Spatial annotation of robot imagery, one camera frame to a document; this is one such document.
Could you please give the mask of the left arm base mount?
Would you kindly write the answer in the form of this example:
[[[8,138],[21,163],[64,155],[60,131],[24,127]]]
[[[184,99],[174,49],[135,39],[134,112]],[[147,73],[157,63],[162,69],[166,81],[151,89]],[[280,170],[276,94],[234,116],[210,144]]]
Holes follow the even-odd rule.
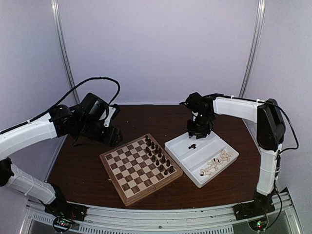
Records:
[[[84,221],[88,208],[84,205],[74,203],[66,203],[61,206],[54,206],[52,204],[43,204],[45,212],[52,214],[54,217],[67,219],[69,221]]]

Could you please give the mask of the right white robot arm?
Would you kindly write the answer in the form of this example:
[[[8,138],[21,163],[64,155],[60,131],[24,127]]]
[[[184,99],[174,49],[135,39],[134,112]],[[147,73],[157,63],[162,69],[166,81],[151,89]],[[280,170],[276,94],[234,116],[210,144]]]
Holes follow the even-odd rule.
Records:
[[[278,158],[286,131],[276,100],[251,100],[224,94],[201,96],[195,92],[180,102],[180,105],[192,112],[192,118],[187,121],[189,137],[200,139],[209,135],[216,115],[237,117],[257,125],[256,142],[260,148],[261,160],[256,192],[260,197],[250,204],[250,211],[254,215],[262,214],[269,206],[264,196],[269,196],[274,190],[280,165]]]

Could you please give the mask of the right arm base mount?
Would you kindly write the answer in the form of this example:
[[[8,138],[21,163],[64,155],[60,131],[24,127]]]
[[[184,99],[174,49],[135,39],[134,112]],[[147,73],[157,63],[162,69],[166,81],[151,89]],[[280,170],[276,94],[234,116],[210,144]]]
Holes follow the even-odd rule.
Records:
[[[275,211],[272,199],[255,198],[247,203],[238,203],[233,206],[236,220],[243,220],[264,215]]]

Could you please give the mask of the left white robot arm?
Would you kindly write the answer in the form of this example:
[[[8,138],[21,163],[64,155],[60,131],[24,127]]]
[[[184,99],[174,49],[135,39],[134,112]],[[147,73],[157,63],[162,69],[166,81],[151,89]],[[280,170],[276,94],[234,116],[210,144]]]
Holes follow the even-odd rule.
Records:
[[[70,212],[70,205],[57,185],[43,182],[36,177],[41,172],[36,166],[44,166],[52,153],[47,141],[53,143],[59,137],[71,135],[78,140],[86,137],[107,146],[115,146],[122,140],[119,128],[111,125],[120,107],[109,104],[88,93],[83,101],[68,107],[56,104],[45,114],[30,119],[0,133],[0,184],[32,196],[59,216]]]

